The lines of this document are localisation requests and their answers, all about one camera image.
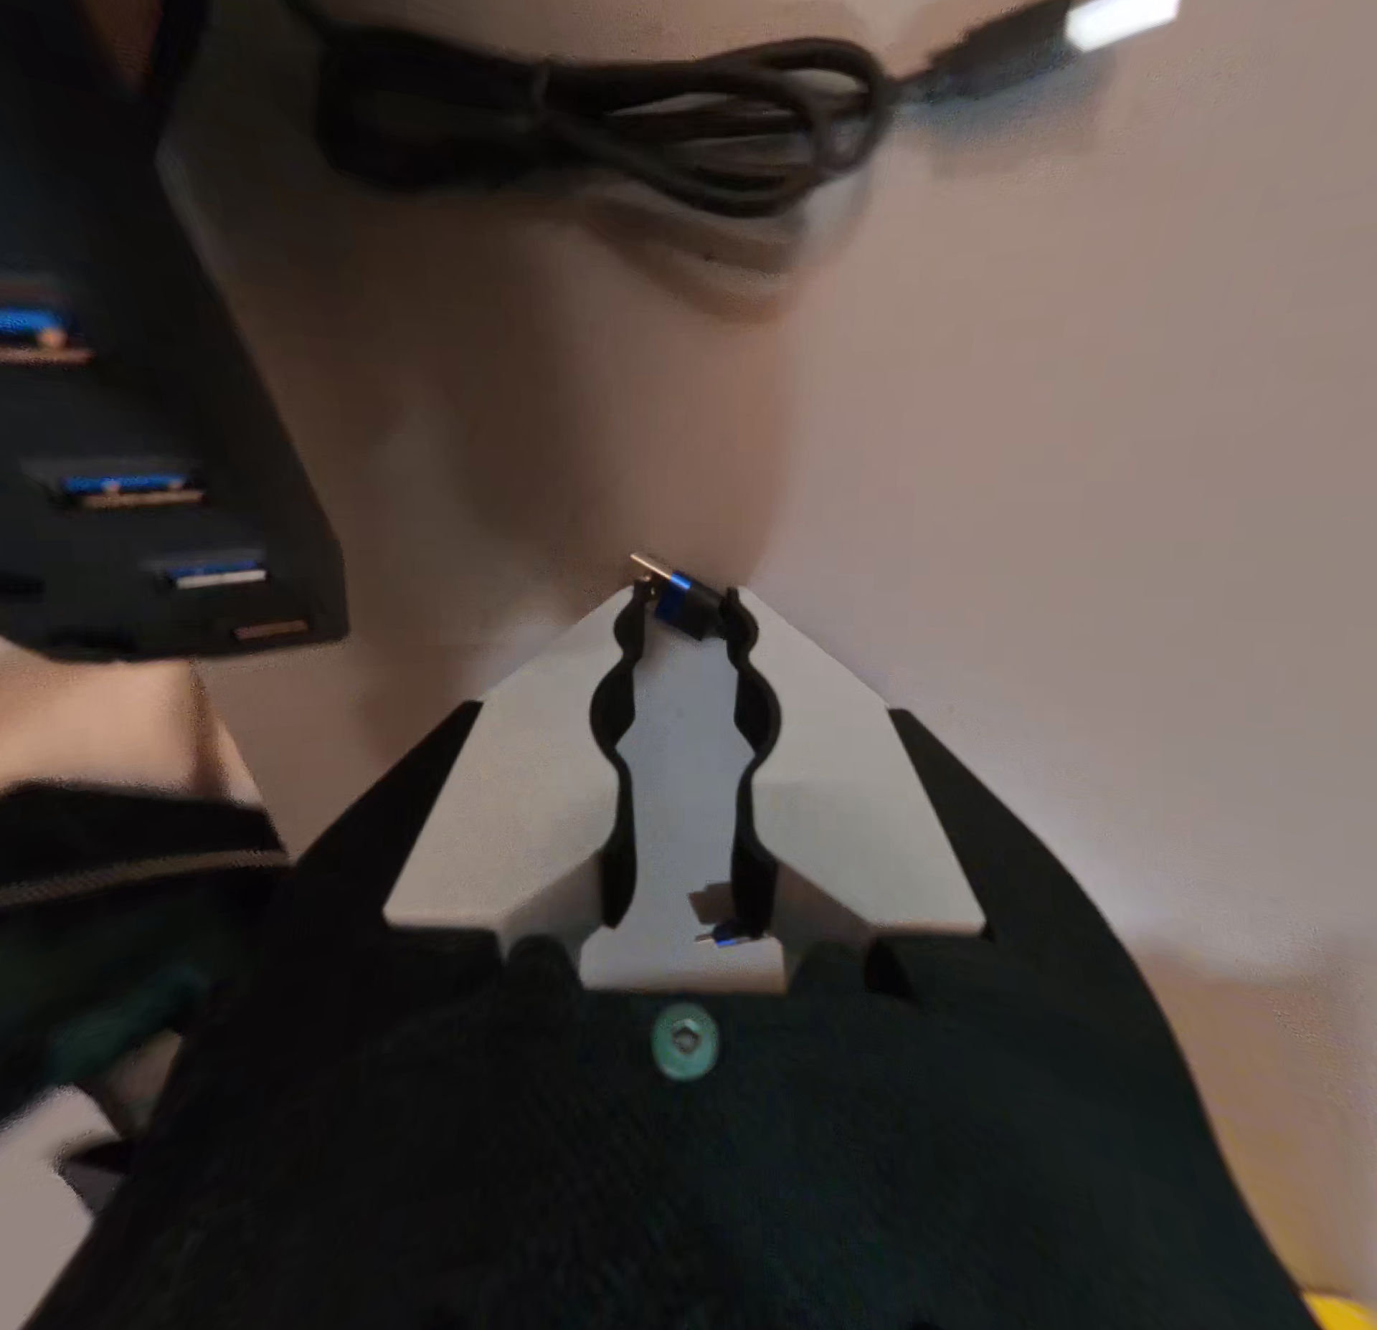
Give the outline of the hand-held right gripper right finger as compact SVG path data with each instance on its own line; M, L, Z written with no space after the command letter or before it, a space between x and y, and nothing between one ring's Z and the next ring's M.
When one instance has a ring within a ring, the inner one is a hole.
M978 939L974 890L871 686L750 590L726 598L734 721L750 750L732 838L731 921L808 954L886 939Z

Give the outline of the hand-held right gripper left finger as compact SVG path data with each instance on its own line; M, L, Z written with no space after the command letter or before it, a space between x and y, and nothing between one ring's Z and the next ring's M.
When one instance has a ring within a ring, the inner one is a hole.
M627 587L491 687L384 909L400 931L488 931L509 955L551 939L580 963L606 923L601 857L619 775L594 695L624 659Z

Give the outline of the black USB hub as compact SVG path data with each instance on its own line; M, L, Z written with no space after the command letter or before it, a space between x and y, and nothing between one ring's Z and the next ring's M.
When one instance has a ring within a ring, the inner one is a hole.
M157 167L209 0L154 80L78 0L2 0L2 629L60 663L351 631L336 534Z

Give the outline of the grey desk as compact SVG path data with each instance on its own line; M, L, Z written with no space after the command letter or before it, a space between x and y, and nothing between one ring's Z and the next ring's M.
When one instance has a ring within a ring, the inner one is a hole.
M570 59L904 71L1020 0L321 0ZM391 197L215 0L168 178L348 565L211 690L306 848L646 550L922 717L1139 954L1258 1217L1375 1298L1375 0L1181 20L896 130L779 227Z

